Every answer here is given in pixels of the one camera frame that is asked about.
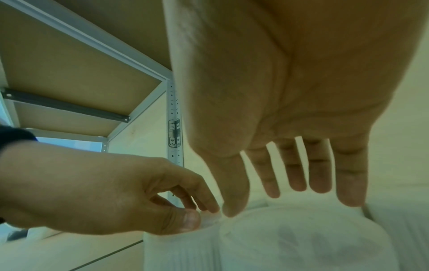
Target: fingernail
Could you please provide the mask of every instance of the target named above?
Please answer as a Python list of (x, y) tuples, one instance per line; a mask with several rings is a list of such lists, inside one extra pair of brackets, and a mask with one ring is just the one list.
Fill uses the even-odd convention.
[(181, 232), (192, 231), (200, 225), (200, 214), (192, 209), (186, 209), (185, 220), (183, 221), (183, 226)]

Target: perforated metal post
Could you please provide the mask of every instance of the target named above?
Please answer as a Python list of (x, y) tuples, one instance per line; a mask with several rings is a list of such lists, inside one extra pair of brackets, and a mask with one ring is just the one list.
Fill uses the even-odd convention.
[[(181, 112), (172, 81), (167, 81), (167, 131), (167, 158), (172, 163), (183, 167)], [(178, 207), (183, 207), (181, 201), (171, 192), (168, 192), (168, 200)]]

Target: black sleeve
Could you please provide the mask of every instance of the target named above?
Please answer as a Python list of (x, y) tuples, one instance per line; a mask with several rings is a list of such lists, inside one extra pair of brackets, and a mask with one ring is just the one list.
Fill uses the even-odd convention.
[[(32, 133), (27, 130), (0, 125), (0, 153), (8, 144), (20, 140), (36, 141), (37, 139)], [(0, 217), (0, 224), (4, 222), (4, 219)]]

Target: palm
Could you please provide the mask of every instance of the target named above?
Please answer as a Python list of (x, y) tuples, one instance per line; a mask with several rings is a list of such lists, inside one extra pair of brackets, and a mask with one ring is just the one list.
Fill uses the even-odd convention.
[(189, 142), (217, 180), (227, 215), (248, 197), (242, 150), (270, 196), (279, 194), (271, 141), (291, 187), (305, 189), (297, 136), (311, 188), (331, 189), (329, 140), (339, 199), (363, 204), (368, 135), (412, 57), (428, 1), (165, 2)]

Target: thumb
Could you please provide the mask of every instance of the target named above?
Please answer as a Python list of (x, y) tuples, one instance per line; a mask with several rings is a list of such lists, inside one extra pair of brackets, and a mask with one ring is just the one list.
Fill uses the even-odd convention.
[(149, 212), (143, 216), (143, 231), (168, 235), (193, 231), (201, 224), (196, 210), (151, 204)]

